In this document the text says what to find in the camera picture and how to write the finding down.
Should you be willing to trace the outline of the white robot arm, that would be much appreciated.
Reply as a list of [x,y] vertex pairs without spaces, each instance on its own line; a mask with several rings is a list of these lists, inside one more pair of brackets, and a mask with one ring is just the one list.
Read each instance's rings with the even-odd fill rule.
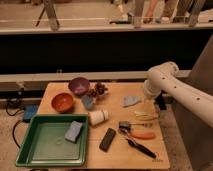
[[171,61],[151,67],[143,85],[144,97],[154,99],[165,91],[213,128],[213,96],[178,80],[178,72],[178,65]]

